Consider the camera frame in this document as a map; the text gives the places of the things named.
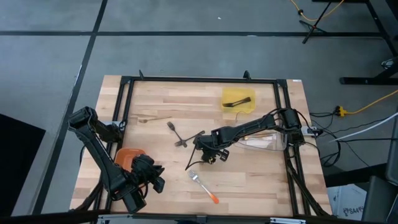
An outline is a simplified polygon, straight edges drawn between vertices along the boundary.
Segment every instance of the utensil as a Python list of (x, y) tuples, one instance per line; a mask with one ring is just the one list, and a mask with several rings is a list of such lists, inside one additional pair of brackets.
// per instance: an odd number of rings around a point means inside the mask
[(196, 173), (194, 173), (194, 171), (190, 170), (188, 172), (188, 175), (192, 178), (193, 181), (195, 181), (196, 183), (201, 185), (201, 187), (206, 190), (207, 194), (211, 197), (211, 199), (213, 199), (214, 203), (220, 202), (216, 196), (214, 196), (212, 193), (210, 193), (210, 191), (207, 190), (205, 186), (203, 186), (203, 184), (199, 180), (198, 175)]
[(138, 120), (138, 122), (140, 122), (140, 123), (146, 123), (146, 122), (148, 122), (148, 121), (155, 121), (155, 120), (157, 120), (157, 119), (166, 119), (166, 118), (171, 118), (171, 116), (167, 116), (167, 117), (159, 117), (159, 118), (151, 118), (151, 119), (141, 119), (141, 120)]
[(234, 106), (241, 105), (242, 103), (248, 103), (250, 101), (251, 101), (250, 97), (246, 97), (245, 99), (238, 100), (238, 101), (233, 102), (233, 103), (223, 103), (223, 106), (225, 106), (225, 107), (234, 107)]
[(174, 124), (171, 123), (171, 122), (169, 121), (169, 122), (167, 122), (167, 126), (168, 126), (172, 131), (174, 131), (174, 133), (178, 136), (178, 138), (179, 138), (180, 141), (182, 142), (182, 138), (181, 138), (181, 137), (177, 134), (177, 132), (175, 131)]
[(187, 138), (186, 140), (182, 140), (182, 141), (178, 141), (178, 142), (176, 142), (176, 143), (174, 143), (174, 146), (182, 146), (183, 144), (185, 144), (185, 145), (187, 145), (187, 141), (189, 140), (189, 139), (193, 139), (194, 137), (196, 137), (196, 136), (199, 136), (199, 135), (202, 135), (202, 134), (204, 134), (205, 133), (205, 131), (201, 131), (201, 132), (199, 132), (198, 134), (196, 134), (196, 135), (194, 135), (194, 136), (192, 136), (192, 137), (190, 137), (190, 138)]

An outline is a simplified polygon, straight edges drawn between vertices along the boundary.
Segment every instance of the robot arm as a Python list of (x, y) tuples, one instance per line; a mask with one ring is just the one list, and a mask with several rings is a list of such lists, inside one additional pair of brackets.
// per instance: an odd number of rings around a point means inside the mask
[(132, 171), (128, 172), (114, 163), (106, 152), (102, 141), (118, 142), (121, 132), (115, 124), (105, 125), (98, 121), (94, 109), (84, 107), (73, 113), (68, 120), (69, 130), (83, 141), (94, 161), (101, 169), (101, 179), (112, 200), (123, 199), (129, 213), (135, 213), (146, 203), (140, 190), (141, 184), (151, 182), (158, 193), (163, 191), (164, 179), (160, 174), (164, 168), (154, 166), (154, 161), (147, 155), (136, 156), (132, 160)]
[[(284, 127), (276, 125), (275, 114), (280, 115)], [(197, 136), (194, 140), (195, 149), (203, 151), (201, 159), (209, 164), (216, 161), (216, 156), (219, 156), (220, 160), (226, 161), (229, 155), (226, 147), (238, 142), (240, 138), (263, 130), (276, 130), (286, 134), (289, 144), (298, 146), (304, 144), (297, 111), (286, 108), (273, 110), (262, 118), (237, 127), (225, 126), (212, 130), (210, 135)]]

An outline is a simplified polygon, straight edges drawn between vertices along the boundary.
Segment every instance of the wooden table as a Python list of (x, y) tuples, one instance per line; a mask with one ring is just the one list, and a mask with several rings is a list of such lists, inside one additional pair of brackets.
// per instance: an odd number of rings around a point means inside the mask
[[(101, 121), (112, 119), (120, 79), (121, 76), (114, 75), (104, 77), (96, 105)], [(302, 82), (288, 80), (287, 83), (292, 108), (299, 110), (310, 121)], [(228, 148), (230, 155), (226, 162), (218, 159), (212, 165), (192, 166), (192, 170), (197, 172), (208, 189), (219, 198), (220, 203), (217, 205), (184, 171), (193, 144), (189, 142), (187, 148), (175, 147), (178, 138), (166, 122), (173, 122), (182, 138), (193, 136), (201, 130), (209, 134), (212, 129), (236, 125), (236, 114), (221, 111), (221, 92), (225, 86), (252, 88), (256, 92), (256, 109), (251, 114), (240, 113), (239, 123), (260, 118), (276, 107), (274, 89), (269, 84), (134, 82), (123, 147), (143, 149), (156, 164), (165, 167), (162, 174), (165, 179), (163, 192), (156, 193), (150, 185), (147, 206), (139, 213), (292, 216), (284, 157), (280, 151), (259, 152), (242, 149), (234, 144)], [(281, 102), (284, 102), (282, 90), (280, 95)], [(172, 118), (148, 123), (137, 122), (138, 119), (157, 116)], [(305, 137), (305, 140), (315, 144), (315, 140), (310, 137)], [(331, 213), (317, 150), (306, 144), (300, 147), (300, 154), (307, 188), (323, 209)], [(192, 161), (199, 160), (200, 156), (201, 152), (196, 151)], [(70, 208), (82, 203), (93, 190), (99, 176), (100, 170), (90, 154), (85, 152)], [(303, 213), (297, 186), (296, 194), (299, 211)], [(102, 206), (105, 204), (105, 196), (106, 192), (103, 194)], [(112, 205), (112, 211), (126, 212), (122, 200), (113, 202)]]

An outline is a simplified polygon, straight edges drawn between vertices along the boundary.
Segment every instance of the orange bowl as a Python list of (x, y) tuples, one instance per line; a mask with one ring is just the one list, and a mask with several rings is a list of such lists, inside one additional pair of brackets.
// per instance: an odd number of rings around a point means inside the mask
[(139, 154), (145, 154), (142, 149), (122, 148), (116, 153), (115, 163), (119, 164), (123, 169), (131, 172), (132, 160)]

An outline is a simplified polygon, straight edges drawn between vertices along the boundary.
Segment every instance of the floor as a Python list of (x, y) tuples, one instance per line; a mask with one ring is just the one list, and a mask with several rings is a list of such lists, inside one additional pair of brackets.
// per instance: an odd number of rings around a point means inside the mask
[[(325, 7), (311, 0), (297, 2), (308, 17), (317, 17)], [(398, 24), (385, 1), (371, 2), (386, 30), (396, 35)], [(0, 30), (91, 31), (100, 5), (101, 0), (0, 0)], [(303, 32), (299, 19), (289, 0), (109, 0), (99, 30)], [(330, 32), (377, 32), (364, 4), (343, 4), (319, 26)], [(32, 209), (88, 41), (89, 37), (0, 36), (0, 113), (47, 131), (16, 215)], [(353, 111), (396, 89), (338, 82), (342, 76), (372, 77), (381, 72), (380, 63), (392, 56), (383, 40), (313, 38), (305, 45), (301, 41), (301, 37), (97, 37), (75, 110), (95, 106), (103, 75), (137, 75), (139, 69), (148, 76), (241, 77), (249, 70), (253, 78), (301, 79), (312, 112), (331, 111), (336, 105)], [(384, 118), (396, 111), (396, 99), (355, 116), (335, 118), (330, 129)], [(392, 122), (361, 137), (389, 138), (391, 131)], [(336, 151), (329, 140), (317, 142), (322, 155)], [(389, 142), (351, 146), (369, 165), (385, 162), (388, 156)], [(81, 142), (67, 133), (43, 212), (68, 210), (80, 148)], [(343, 146), (337, 168), (365, 166)]]

